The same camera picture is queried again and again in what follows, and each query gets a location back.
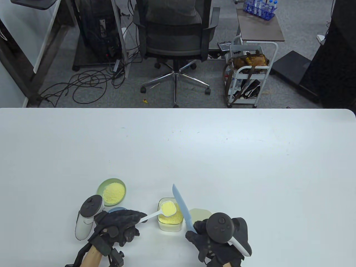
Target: green bowl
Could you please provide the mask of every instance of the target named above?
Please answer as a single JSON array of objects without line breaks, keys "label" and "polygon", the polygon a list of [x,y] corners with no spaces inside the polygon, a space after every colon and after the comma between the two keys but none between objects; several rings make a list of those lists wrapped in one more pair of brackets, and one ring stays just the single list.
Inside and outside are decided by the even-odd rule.
[{"label": "green bowl", "polygon": [[[124,194],[123,198],[122,198],[119,202],[114,203],[114,204],[109,204],[109,203],[106,203],[106,202],[105,202],[103,193],[104,193],[105,187],[107,187],[108,185],[110,185],[110,184],[112,184],[112,183],[119,183],[119,184],[122,184],[122,185],[124,186],[124,188],[125,188],[125,194]],[[126,186],[125,186],[125,183],[124,183],[123,181],[121,181],[120,179],[117,179],[117,178],[110,178],[110,179],[107,179],[107,180],[103,181],[103,182],[99,185],[98,190],[96,191],[96,194],[103,197],[104,205],[105,205],[106,207],[115,206],[115,205],[119,204],[119,203],[125,198],[125,196],[126,196]]]}]

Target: yellow powder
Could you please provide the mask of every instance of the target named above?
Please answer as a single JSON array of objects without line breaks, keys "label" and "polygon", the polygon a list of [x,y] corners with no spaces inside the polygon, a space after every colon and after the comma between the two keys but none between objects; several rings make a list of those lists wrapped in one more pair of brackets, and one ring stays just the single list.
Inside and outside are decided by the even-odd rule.
[{"label": "yellow powder", "polygon": [[180,208],[177,203],[174,203],[177,212],[170,217],[165,217],[164,215],[158,215],[158,220],[163,224],[180,224],[183,221],[183,214],[180,211]]},{"label": "yellow powder", "polygon": [[164,216],[169,217],[177,212],[177,208],[172,201],[166,201],[161,205],[162,213]]},{"label": "yellow powder", "polygon": [[108,204],[115,204],[123,199],[125,187],[120,183],[111,183],[107,185],[103,192],[104,201]]}]

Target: small table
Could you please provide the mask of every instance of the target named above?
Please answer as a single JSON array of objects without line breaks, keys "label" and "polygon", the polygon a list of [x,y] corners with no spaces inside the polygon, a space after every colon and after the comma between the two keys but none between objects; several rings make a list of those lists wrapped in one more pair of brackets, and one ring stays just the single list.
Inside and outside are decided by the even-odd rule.
[{"label": "small table", "polygon": [[236,35],[241,35],[243,41],[284,42],[283,33],[276,16],[267,21],[242,9],[236,9],[236,13],[239,20]]}]

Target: test tube rack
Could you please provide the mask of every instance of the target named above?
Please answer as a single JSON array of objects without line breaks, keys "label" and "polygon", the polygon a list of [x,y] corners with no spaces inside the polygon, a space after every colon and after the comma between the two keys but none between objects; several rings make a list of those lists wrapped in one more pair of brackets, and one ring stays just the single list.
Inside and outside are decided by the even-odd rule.
[{"label": "test tube rack", "polygon": [[273,18],[276,9],[274,5],[265,3],[263,0],[245,0],[243,8],[247,13],[261,17],[264,20]]}]

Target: white wall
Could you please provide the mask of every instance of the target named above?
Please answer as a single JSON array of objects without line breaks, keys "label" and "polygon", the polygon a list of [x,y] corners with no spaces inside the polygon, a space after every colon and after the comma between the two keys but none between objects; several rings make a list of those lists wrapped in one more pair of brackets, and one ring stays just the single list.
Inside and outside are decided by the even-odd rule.
[{"label": "white wall", "polygon": [[0,108],[22,108],[27,98],[0,62]]},{"label": "white wall", "polygon": [[61,0],[37,10],[0,0],[0,19],[37,72]]}]

